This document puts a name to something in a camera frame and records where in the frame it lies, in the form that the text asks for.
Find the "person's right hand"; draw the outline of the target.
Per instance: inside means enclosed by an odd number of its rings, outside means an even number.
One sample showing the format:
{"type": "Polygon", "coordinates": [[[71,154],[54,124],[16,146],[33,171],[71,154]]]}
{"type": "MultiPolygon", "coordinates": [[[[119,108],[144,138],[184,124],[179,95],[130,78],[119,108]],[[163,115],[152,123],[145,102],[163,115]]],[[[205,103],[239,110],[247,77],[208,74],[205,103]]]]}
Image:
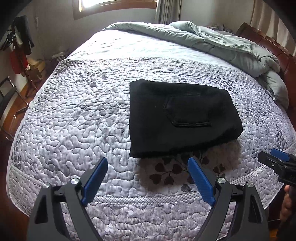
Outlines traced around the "person's right hand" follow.
{"type": "Polygon", "coordinates": [[[285,185],[285,196],[281,205],[280,221],[285,222],[292,214],[292,199],[289,195],[290,185],[285,185]]]}

